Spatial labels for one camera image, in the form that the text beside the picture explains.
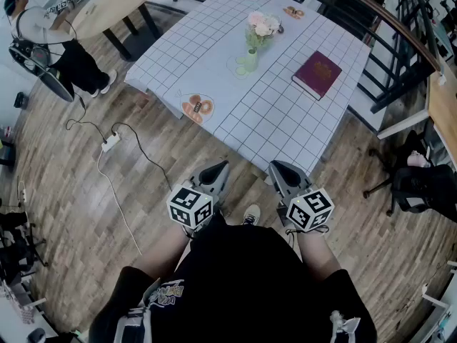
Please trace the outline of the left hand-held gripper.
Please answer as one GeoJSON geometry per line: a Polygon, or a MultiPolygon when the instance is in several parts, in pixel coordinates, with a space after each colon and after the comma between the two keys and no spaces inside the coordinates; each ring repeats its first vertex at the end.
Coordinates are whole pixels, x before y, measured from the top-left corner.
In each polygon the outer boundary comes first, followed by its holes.
{"type": "Polygon", "coordinates": [[[227,160],[197,167],[186,181],[173,188],[166,200],[170,219],[185,229],[202,227],[213,216],[228,177],[227,160]]]}

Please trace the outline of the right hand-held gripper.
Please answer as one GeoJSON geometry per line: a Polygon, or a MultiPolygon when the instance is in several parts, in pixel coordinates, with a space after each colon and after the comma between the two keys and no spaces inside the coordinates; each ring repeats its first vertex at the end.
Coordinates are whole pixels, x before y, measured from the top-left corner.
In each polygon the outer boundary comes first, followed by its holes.
{"type": "Polygon", "coordinates": [[[282,224],[292,224],[302,232],[323,230],[334,204],[325,189],[311,189],[306,173],[286,161],[274,160],[268,166],[269,176],[281,200],[276,211],[282,224]]]}

